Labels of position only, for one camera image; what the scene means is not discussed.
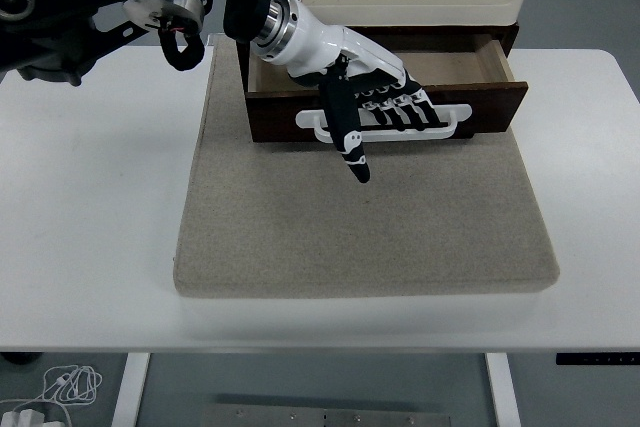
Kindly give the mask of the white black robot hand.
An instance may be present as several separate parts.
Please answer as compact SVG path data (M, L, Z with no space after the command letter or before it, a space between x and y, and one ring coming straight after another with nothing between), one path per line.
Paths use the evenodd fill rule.
M284 66L295 83L319 90L331 140L361 183L370 179L361 108L398 131L440 125L427 93L399 57L347 27L322 23L298 0L271 0L251 49Z

